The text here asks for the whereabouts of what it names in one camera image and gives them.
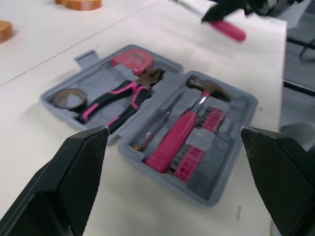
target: black electrical tape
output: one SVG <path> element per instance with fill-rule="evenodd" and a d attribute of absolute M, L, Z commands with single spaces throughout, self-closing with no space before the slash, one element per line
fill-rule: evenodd
<path fill-rule="evenodd" d="M 65 100 L 70 96 L 70 95 L 75 95 L 81 99 L 81 102 L 73 107 L 69 107 L 65 105 Z M 62 91 L 59 91 L 55 97 L 54 97 L 54 106 L 61 108 L 61 109 L 67 109 L 72 112 L 80 113 L 85 109 L 87 106 L 87 95 L 84 93 L 82 90 L 79 89 L 64 89 Z"/>

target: pink screwdriver handle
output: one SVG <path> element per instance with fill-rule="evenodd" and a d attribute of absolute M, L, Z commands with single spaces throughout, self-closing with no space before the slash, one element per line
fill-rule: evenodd
<path fill-rule="evenodd" d="M 217 21 L 217 22 L 210 22 L 209 23 L 212 27 L 216 30 L 220 31 L 221 33 L 233 38 L 238 42 L 244 42 L 246 39 L 246 32 L 237 26 L 230 24 L 226 21 Z"/>
<path fill-rule="evenodd" d="M 197 114 L 193 111 L 183 114 L 145 163 L 154 170 L 164 174 L 172 159 L 193 130 L 196 120 Z"/>

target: roll of tape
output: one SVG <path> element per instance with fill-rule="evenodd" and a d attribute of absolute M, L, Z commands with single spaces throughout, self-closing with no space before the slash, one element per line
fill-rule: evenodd
<path fill-rule="evenodd" d="M 63 5 L 77 11 L 92 11 L 102 7 L 102 0 L 63 0 Z"/>
<path fill-rule="evenodd" d="M 87 106 L 87 95 L 79 89 L 64 89 L 54 97 L 54 106 L 80 113 Z"/>
<path fill-rule="evenodd" d="M 8 21 L 0 21 L 0 43 L 3 43 L 13 36 L 12 24 Z"/>

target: case latch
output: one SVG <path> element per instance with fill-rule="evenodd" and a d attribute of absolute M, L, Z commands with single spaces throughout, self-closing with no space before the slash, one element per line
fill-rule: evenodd
<path fill-rule="evenodd" d="M 74 60 L 79 64 L 82 69 L 86 69 L 92 65 L 95 65 L 100 61 L 95 50 L 89 50 L 77 57 Z"/>

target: pink and black pliers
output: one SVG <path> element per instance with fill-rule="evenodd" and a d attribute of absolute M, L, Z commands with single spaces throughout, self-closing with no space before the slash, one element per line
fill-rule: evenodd
<path fill-rule="evenodd" d="M 125 80 L 117 88 L 95 99 L 78 114 L 76 120 L 85 124 L 103 107 L 134 94 L 131 104 L 126 110 L 106 124 L 106 126 L 109 127 L 110 134 L 114 133 L 129 117 L 139 110 L 144 100 L 152 96 L 151 87 L 163 78 L 164 72 L 164 70 L 157 68 L 142 74 L 139 79 L 135 81 Z"/>

